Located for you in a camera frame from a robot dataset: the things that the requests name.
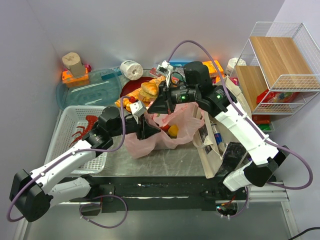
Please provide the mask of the yellow lemon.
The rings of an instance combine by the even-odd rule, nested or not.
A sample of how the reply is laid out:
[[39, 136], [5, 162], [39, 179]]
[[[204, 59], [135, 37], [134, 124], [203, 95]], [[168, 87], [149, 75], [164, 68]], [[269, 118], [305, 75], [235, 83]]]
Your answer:
[[167, 131], [168, 135], [171, 137], [171, 138], [177, 138], [178, 136], [178, 132], [179, 132], [179, 128], [176, 124], [174, 125], [171, 125]]

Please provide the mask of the pink plastic grocery bag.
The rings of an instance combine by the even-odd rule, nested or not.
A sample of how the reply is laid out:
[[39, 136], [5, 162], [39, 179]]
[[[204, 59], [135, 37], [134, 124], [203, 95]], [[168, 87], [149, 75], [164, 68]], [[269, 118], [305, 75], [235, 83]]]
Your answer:
[[135, 133], [130, 133], [124, 140], [126, 150], [131, 157], [137, 159], [150, 154], [153, 150], [175, 149], [178, 145], [187, 144], [204, 125], [205, 122], [201, 118], [203, 114], [204, 111], [194, 102], [178, 104], [172, 114], [146, 113], [147, 122], [156, 128], [176, 125], [177, 137], [171, 138], [162, 129], [159, 133], [143, 140], [139, 140]]

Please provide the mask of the Red Bull can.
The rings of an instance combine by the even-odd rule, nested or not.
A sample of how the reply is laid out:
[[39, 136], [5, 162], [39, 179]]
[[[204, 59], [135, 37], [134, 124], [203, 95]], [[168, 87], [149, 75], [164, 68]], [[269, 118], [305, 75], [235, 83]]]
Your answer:
[[219, 132], [214, 134], [214, 138], [216, 140], [216, 144], [217, 145], [219, 145], [220, 143], [223, 142], [222, 136], [221, 136], [221, 134]]

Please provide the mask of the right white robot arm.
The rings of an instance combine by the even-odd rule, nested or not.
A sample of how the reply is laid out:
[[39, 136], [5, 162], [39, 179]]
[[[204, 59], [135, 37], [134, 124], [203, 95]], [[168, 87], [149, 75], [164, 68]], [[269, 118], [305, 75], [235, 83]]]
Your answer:
[[163, 61], [156, 68], [165, 77], [158, 96], [150, 105], [150, 114], [171, 114], [177, 104], [197, 103], [198, 107], [224, 125], [243, 145], [251, 162], [232, 171], [223, 180], [224, 188], [235, 192], [254, 185], [263, 187], [287, 158], [281, 149], [268, 144], [269, 137], [246, 116], [237, 98], [221, 85], [214, 85], [208, 67], [200, 61], [187, 63], [181, 84], [172, 82], [174, 68]]

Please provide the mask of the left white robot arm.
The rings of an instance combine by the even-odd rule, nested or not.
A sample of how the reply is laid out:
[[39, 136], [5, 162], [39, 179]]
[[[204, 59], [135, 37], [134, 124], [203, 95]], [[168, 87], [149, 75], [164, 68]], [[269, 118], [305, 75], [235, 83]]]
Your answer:
[[10, 208], [16, 207], [22, 214], [18, 221], [34, 222], [55, 205], [88, 198], [98, 190], [89, 175], [64, 183], [61, 180], [99, 155], [117, 151], [117, 147], [111, 148], [113, 137], [134, 133], [139, 140], [145, 140], [159, 132], [159, 127], [147, 122], [142, 108], [129, 118], [124, 116], [123, 108], [104, 108], [91, 130], [68, 151], [31, 172], [22, 169], [14, 175], [9, 195]]

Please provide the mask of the toy carrot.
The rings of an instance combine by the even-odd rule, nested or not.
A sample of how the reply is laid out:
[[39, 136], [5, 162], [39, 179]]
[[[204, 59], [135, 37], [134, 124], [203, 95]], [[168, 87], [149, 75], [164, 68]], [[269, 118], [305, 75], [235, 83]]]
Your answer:
[[167, 125], [161, 126], [160, 129], [161, 129], [162, 131], [164, 131], [164, 132], [167, 132], [170, 127], [171, 127], [171, 126], [167, 124]]

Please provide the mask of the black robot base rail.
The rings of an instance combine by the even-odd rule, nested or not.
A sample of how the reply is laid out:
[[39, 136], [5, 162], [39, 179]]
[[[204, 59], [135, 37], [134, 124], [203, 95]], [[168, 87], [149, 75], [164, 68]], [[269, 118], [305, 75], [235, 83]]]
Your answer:
[[73, 202], [100, 202], [103, 213], [130, 211], [194, 210], [215, 211], [219, 201], [242, 201], [242, 187], [235, 192], [222, 184], [222, 177], [204, 176], [105, 176], [91, 177], [95, 190]]

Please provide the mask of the beige canvas tote bag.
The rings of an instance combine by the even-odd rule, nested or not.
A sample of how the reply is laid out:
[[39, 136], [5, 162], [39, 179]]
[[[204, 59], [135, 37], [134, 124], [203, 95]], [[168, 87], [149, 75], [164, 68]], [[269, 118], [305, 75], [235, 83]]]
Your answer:
[[207, 112], [196, 107], [196, 117], [204, 121], [204, 125], [198, 129], [192, 139], [197, 148], [204, 175], [207, 179], [224, 175], [223, 160], [227, 150], [238, 147], [237, 138], [223, 124], [211, 117]]

